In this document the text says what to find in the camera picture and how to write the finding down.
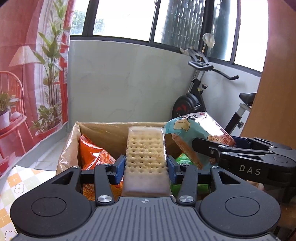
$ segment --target white wall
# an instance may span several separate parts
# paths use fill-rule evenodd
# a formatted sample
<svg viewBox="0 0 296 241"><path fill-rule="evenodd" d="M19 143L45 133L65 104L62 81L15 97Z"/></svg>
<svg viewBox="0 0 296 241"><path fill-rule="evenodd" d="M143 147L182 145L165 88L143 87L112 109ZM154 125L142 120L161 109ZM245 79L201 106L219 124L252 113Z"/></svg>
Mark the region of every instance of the white wall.
<svg viewBox="0 0 296 241"><path fill-rule="evenodd" d="M239 94L257 92L260 77L221 64L212 64L215 69L228 76L239 76L237 80L228 80L216 72L208 71L202 79L202 82L208 85L208 88L202 94L207 112L225 128L242 102ZM246 122L248 115L249 113L246 111L242 117L242 122ZM241 131L242 129L236 127L232 135L239 136Z"/></svg>
<svg viewBox="0 0 296 241"><path fill-rule="evenodd" d="M193 75L189 57L148 46L71 41L69 121L168 121Z"/></svg>

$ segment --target blue snack bag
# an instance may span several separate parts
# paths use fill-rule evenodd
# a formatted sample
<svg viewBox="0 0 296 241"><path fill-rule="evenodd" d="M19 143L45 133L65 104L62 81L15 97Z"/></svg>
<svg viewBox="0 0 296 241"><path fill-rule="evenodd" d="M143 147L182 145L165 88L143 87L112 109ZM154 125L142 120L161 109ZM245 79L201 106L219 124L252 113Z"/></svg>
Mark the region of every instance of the blue snack bag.
<svg viewBox="0 0 296 241"><path fill-rule="evenodd" d="M198 169L209 170L216 164L216 159L195 152L192 149L192 141L195 138L231 147L235 145L233 138L206 112L191 113L172 119L166 123L165 130L166 134L172 134L173 140Z"/></svg>

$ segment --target orange snack bag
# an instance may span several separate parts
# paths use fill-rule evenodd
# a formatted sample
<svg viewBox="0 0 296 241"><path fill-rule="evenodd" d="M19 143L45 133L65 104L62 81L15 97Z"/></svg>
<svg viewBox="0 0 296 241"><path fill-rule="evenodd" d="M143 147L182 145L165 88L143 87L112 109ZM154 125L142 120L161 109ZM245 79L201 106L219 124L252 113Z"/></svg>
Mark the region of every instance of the orange snack bag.
<svg viewBox="0 0 296 241"><path fill-rule="evenodd" d="M115 159L106 150L97 147L90 139L82 135L79 139L79 149L80 156L83 163L82 170L94 169L96 165L103 163L115 163ZM110 185L113 192L115 200L121 196L123 181L119 185ZM83 195L87 197L88 200L94 201L94 184L84 184L83 185Z"/></svg>

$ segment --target exercise bike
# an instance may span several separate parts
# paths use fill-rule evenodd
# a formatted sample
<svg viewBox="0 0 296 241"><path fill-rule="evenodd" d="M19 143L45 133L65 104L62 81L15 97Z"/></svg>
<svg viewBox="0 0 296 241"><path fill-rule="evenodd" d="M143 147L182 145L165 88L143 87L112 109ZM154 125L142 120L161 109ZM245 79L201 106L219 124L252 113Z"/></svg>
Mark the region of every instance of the exercise bike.
<svg viewBox="0 0 296 241"><path fill-rule="evenodd" d="M228 122L227 126L225 127L225 131L228 134L231 134L235 127L237 126L239 129L241 129L244 126L244 123L241 122L242 115L245 111L250 112L254 99L255 99L256 93L240 93L239 97L243 101L243 103L239 104L239 109L237 112L234 113L231 120Z"/></svg>
<svg viewBox="0 0 296 241"><path fill-rule="evenodd" d="M206 111L205 103L202 98L202 93L207 88L207 85L202 84L202 86L200 87L202 78L206 71L214 71L229 80L236 80L239 78L238 75L229 77L220 70L214 69L214 66L210 64L209 60L202 52L190 48L188 48L186 51L191 57L191 60L188 62L188 64L195 68L195 72L193 74L193 78L191 80L186 95L180 96L173 106L172 119L189 113ZM203 73L201 75L201 78L198 79L197 76L199 75L200 71L203 71Z"/></svg>

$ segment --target white flower pot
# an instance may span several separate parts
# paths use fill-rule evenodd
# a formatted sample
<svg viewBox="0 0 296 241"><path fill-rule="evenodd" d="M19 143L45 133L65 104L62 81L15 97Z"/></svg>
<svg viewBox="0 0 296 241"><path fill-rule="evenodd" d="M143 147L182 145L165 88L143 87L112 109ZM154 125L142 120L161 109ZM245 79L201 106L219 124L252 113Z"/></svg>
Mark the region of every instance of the white flower pot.
<svg viewBox="0 0 296 241"><path fill-rule="evenodd" d="M0 130L9 126L9 111L0 115Z"/></svg>

